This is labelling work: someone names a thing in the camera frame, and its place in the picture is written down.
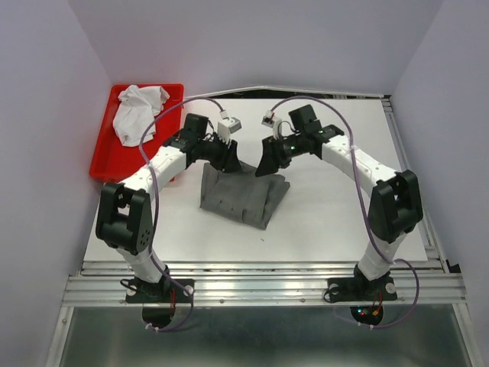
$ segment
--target red plastic container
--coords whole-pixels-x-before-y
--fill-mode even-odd
[[[118,95],[128,86],[129,84],[119,84],[112,87],[108,96],[97,145],[93,153],[90,176],[103,182],[124,180],[144,164],[138,147],[122,146],[112,127],[112,121],[114,121],[115,113],[120,103]],[[170,99],[165,102],[164,111],[183,100],[182,84],[138,84],[138,86],[162,86],[170,94]],[[156,154],[164,141],[180,129],[181,117],[182,109],[174,109],[158,121],[153,140],[144,143],[144,151],[146,151],[149,158]]]

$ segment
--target crumpled white towel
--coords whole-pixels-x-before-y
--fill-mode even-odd
[[[163,109],[163,104],[170,98],[168,92],[160,86],[129,86],[119,94],[119,105],[112,126],[121,144],[125,147],[139,145],[144,130]],[[144,142],[150,141],[156,133],[153,126]]]

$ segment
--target white wall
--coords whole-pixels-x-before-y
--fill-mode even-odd
[[[0,365],[44,365],[97,191],[108,77],[65,0],[0,11]]]
[[[69,0],[112,82],[392,93],[442,0]]]
[[[393,95],[424,203],[489,363],[489,2],[446,0]]]

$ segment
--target white table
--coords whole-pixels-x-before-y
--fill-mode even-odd
[[[261,158],[261,139],[271,130],[261,124],[272,99],[221,99],[229,115],[242,121],[233,135],[238,157],[252,165]],[[390,129],[380,100],[329,99],[344,114],[355,134],[355,144],[392,168],[400,169]],[[282,118],[307,104],[291,101],[277,110]],[[314,102],[323,125],[341,121]],[[216,122],[217,108],[206,101],[191,102],[184,112],[206,115]],[[160,222],[154,248],[162,261],[357,261],[368,243],[354,183],[338,169],[315,156],[294,158],[280,173],[291,187],[266,230],[207,213],[199,208],[204,162],[198,161],[160,192]],[[397,255],[410,261],[427,259],[426,236],[420,227],[407,236]],[[92,234],[85,261],[120,261],[122,257]]]

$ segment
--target folded gray cloth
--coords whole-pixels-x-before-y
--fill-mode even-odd
[[[255,167],[241,162],[243,171],[224,174],[204,164],[200,207],[236,222],[266,229],[290,183],[280,174],[255,177]]]

